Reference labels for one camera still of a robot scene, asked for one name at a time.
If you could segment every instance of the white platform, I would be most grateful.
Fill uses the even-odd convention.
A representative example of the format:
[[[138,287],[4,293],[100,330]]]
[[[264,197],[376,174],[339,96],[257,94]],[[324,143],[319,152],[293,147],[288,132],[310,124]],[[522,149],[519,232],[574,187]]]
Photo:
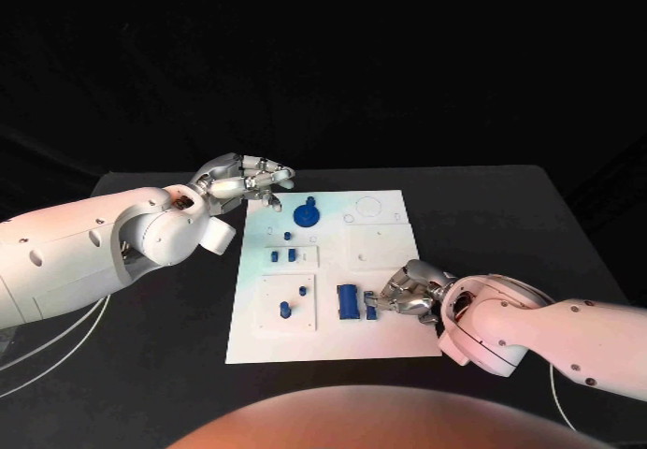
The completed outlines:
[[[378,311],[376,321],[365,318],[365,290],[382,291],[399,267],[418,258],[401,191],[277,196],[281,213],[248,203],[226,363],[440,356],[435,328],[415,316]],[[301,228],[293,212],[309,196],[321,219]],[[297,250],[296,262],[287,261],[288,248]],[[359,320],[339,317],[345,283],[358,285]],[[283,301],[293,309],[288,319],[280,316]]]

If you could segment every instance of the black table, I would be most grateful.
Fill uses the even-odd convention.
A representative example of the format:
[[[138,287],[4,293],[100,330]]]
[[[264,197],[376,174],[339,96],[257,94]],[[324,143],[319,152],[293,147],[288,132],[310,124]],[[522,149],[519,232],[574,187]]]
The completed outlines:
[[[190,176],[111,173],[94,194],[163,187]],[[559,299],[627,302],[541,168],[306,170],[296,183],[297,192],[401,189],[421,258],[457,275],[496,272]],[[445,356],[225,365],[245,207],[222,218],[239,230],[226,254],[199,248],[182,264],[118,292],[71,359],[0,399],[3,446],[160,447],[241,406],[339,384],[445,390],[562,422],[549,365],[530,353],[507,379],[473,364],[460,367]],[[81,314],[22,326],[16,353],[48,340]],[[26,367],[3,371],[4,389],[69,351],[88,326]],[[555,383],[575,427],[607,442],[647,441],[640,425],[647,403],[577,385],[559,373]]]

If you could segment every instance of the white cable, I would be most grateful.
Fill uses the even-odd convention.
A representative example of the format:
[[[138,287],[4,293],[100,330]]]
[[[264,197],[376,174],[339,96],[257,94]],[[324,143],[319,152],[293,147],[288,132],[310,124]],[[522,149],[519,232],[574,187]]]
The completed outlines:
[[[555,391],[555,377],[553,377],[553,364],[551,364],[551,389],[553,391],[553,399],[555,399],[555,405],[556,409],[559,410],[559,413],[562,415],[564,420],[566,421],[566,424],[569,425],[569,428],[577,432],[577,428],[571,424],[569,418],[566,417],[566,414],[564,413],[562,406],[559,405],[559,399],[556,398],[556,391]]]
[[[85,334],[85,337],[81,339],[81,342],[75,345],[75,347],[72,348],[72,350],[65,354],[64,358],[61,358],[61,360],[36,376],[33,377],[33,379],[30,379],[29,381],[26,381],[20,386],[16,386],[16,388],[13,388],[10,391],[7,391],[6,393],[3,393],[0,395],[0,398],[3,398],[4,396],[9,396],[12,393],[15,393],[17,390],[20,390],[22,388],[25,388],[29,384],[32,384],[33,382],[36,382],[68,359],[68,357],[74,354],[74,351],[77,351],[77,349],[79,348],[79,346],[84,344],[85,340],[91,337],[94,328],[98,325],[98,321],[101,320],[101,316],[104,314],[105,308],[108,307],[108,301],[111,300],[111,295],[108,295],[105,297],[105,301],[104,301],[104,308],[101,309],[101,312],[98,313],[97,319],[94,320],[94,324],[91,327],[91,330],[88,330],[88,333]]]
[[[72,331],[74,329],[78,327],[78,325],[88,319],[88,317],[92,315],[92,312],[97,310],[98,306],[101,305],[101,303],[104,302],[104,298],[101,298],[97,303],[94,304],[94,307],[89,309],[88,313],[79,318],[79,320],[71,325],[71,327],[68,327],[68,329],[58,334],[56,337],[53,337],[53,339],[51,339],[42,346],[39,346],[33,351],[30,351],[29,353],[26,353],[25,355],[22,355],[20,357],[17,357],[15,360],[12,360],[10,363],[7,363],[7,365],[3,365],[0,367],[0,371],[3,369],[7,369],[9,367],[12,367],[13,365],[16,365],[17,363],[20,363],[23,360],[26,360],[28,358],[30,358],[36,353],[39,353],[48,346],[51,346],[52,344],[55,344]]]

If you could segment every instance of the white panel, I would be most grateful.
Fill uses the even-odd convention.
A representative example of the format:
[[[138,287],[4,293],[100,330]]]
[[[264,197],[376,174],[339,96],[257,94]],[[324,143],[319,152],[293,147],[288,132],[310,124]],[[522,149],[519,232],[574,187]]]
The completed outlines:
[[[313,227],[303,228],[294,223],[293,212],[309,196],[314,196],[321,219]],[[401,192],[319,192],[277,194],[277,197],[283,203],[281,213],[264,208],[260,201],[248,202],[226,363],[441,355],[435,328],[421,325],[417,316],[378,311],[376,321],[368,321],[365,318],[365,290],[382,291],[396,269],[405,265],[409,258],[418,257]],[[379,201],[379,207],[372,199],[363,199],[368,197]],[[385,261],[381,264],[392,268],[352,271],[346,263],[345,230],[353,227],[368,229],[373,225],[394,225],[385,229],[398,239],[398,247],[406,248],[406,251],[391,248],[394,251],[383,253]],[[391,230],[395,227],[402,227],[406,231]],[[284,232],[291,233],[291,240],[283,239]],[[284,266],[278,263],[277,267],[270,262],[272,247],[281,248],[280,261]],[[270,331],[258,328],[260,282],[267,275],[275,275],[270,277],[280,279],[296,276],[290,273],[298,272],[290,268],[290,264],[296,262],[287,262],[288,248],[297,248],[297,254],[300,249],[316,250],[319,254],[317,266],[300,273],[314,275],[313,279],[317,281],[317,300],[313,301],[317,329],[314,332]],[[359,320],[340,320],[337,285],[345,283],[358,285]],[[272,319],[280,317],[278,320],[283,320],[280,303],[267,306],[267,316]]]
[[[296,250],[296,260],[288,262],[288,250]],[[280,260],[272,262],[272,252],[280,254]],[[268,246],[261,253],[262,271],[311,271],[320,266],[320,254],[316,246]]]
[[[280,305],[287,302],[290,318],[281,317]],[[288,274],[261,276],[255,295],[254,328],[260,333],[284,332],[298,334],[317,329],[314,275]]]
[[[398,270],[418,258],[411,224],[369,224],[345,228],[346,263],[352,270]]]

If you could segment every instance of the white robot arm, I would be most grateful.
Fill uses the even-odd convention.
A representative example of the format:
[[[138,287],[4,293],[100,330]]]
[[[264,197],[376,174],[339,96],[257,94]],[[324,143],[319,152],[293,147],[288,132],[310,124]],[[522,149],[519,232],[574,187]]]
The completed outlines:
[[[0,329],[74,311],[200,245],[226,250],[235,229],[221,215],[244,198],[281,211],[271,184],[294,170],[225,154],[186,185],[146,187],[36,210],[0,224]]]
[[[417,314],[424,324],[441,303],[443,352],[460,365],[474,362],[510,376],[535,351],[577,383],[647,400],[647,311],[597,301],[553,300],[500,275],[457,279],[412,260],[365,303]]]

